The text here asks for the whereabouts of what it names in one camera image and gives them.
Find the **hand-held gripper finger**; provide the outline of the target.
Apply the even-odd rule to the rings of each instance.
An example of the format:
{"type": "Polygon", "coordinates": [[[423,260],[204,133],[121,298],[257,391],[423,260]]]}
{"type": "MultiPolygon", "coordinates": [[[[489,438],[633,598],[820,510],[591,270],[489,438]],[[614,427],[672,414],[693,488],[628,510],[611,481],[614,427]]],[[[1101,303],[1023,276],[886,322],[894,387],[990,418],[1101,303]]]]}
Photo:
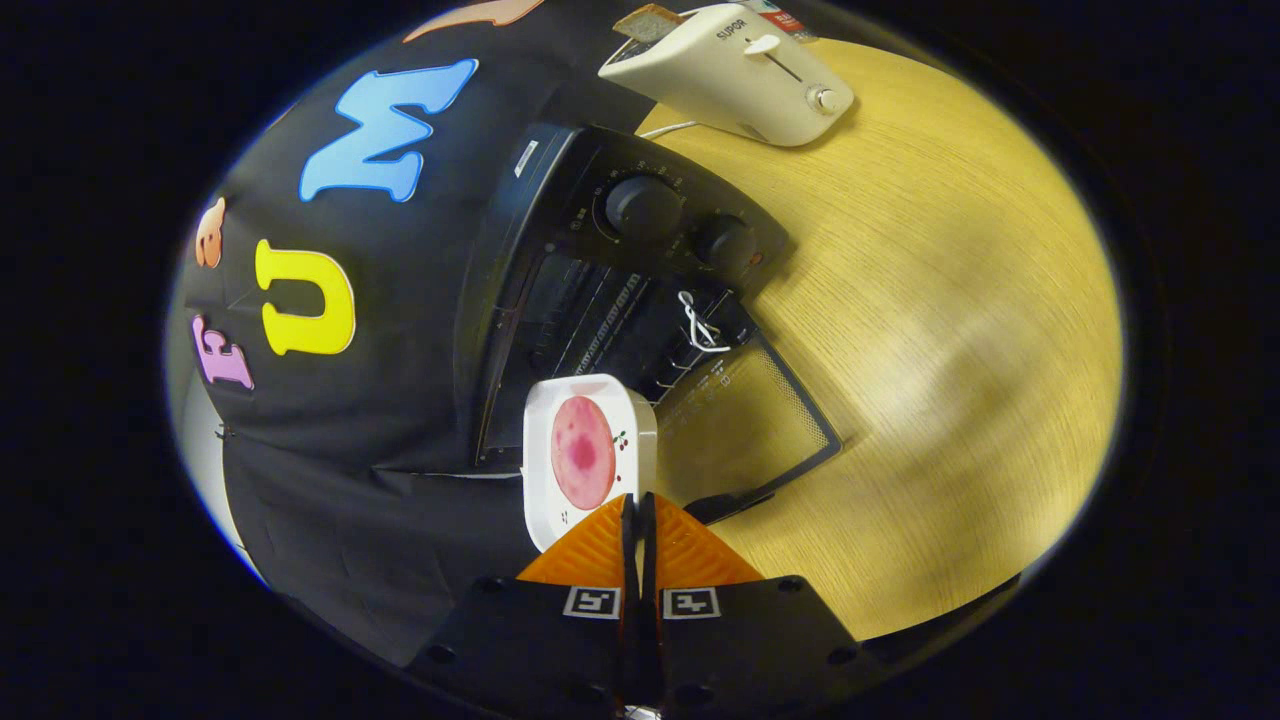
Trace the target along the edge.
{"type": "Polygon", "coordinates": [[[765,577],[658,495],[640,503],[640,703],[660,716],[835,716],[890,669],[804,577],[765,577]]]}
{"type": "Polygon", "coordinates": [[[481,716],[620,714],[634,515],[621,495],[520,574],[479,577],[419,651],[416,680],[481,716]]]}

